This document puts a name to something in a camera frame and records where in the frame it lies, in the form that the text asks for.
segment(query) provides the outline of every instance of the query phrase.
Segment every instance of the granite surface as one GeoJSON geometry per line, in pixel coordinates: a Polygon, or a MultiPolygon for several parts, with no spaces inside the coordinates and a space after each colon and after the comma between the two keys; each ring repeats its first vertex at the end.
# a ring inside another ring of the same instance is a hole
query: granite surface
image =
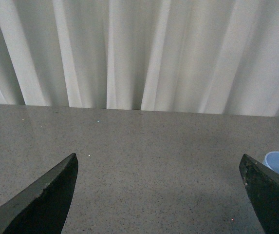
{"type": "Polygon", "coordinates": [[[239,162],[269,151],[275,117],[0,105],[0,205],[75,152],[63,234],[262,234],[239,162]]]}

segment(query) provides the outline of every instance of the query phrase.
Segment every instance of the white curtain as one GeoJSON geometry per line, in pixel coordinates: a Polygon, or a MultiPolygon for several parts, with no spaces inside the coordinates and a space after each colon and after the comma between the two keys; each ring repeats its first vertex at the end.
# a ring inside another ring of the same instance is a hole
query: white curtain
{"type": "Polygon", "coordinates": [[[279,1],[0,0],[0,103],[279,116],[279,1]]]}

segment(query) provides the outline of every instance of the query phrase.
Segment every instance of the gray countertop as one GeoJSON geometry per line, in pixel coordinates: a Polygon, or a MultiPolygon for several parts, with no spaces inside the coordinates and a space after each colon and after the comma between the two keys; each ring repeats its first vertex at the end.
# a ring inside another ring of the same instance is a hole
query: gray countertop
{"type": "Polygon", "coordinates": [[[0,105],[0,205],[75,152],[63,234],[262,234],[239,162],[269,151],[279,118],[0,105]]]}

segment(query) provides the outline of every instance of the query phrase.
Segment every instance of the speckled countertop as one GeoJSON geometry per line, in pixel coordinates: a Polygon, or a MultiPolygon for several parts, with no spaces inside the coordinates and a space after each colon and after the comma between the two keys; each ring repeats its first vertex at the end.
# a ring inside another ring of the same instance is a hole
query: speckled countertop
{"type": "Polygon", "coordinates": [[[279,151],[279,118],[0,105],[0,205],[67,155],[63,234],[262,234],[239,172],[279,151]]]}

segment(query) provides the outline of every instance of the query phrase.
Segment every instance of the cup rim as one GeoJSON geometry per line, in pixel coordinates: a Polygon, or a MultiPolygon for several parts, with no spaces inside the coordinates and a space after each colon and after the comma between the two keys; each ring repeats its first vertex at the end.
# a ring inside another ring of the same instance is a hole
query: cup rim
{"type": "Polygon", "coordinates": [[[266,156],[265,156],[265,159],[264,159],[264,161],[265,161],[265,163],[266,163],[266,166],[269,167],[271,170],[273,170],[273,169],[271,168],[271,166],[270,166],[269,163],[267,162],[267,157],[268,157],[270,154],[273,154],[273,153],[279,153],[279,151],[271,151],[271,152],[267,153],[266,156]]]}

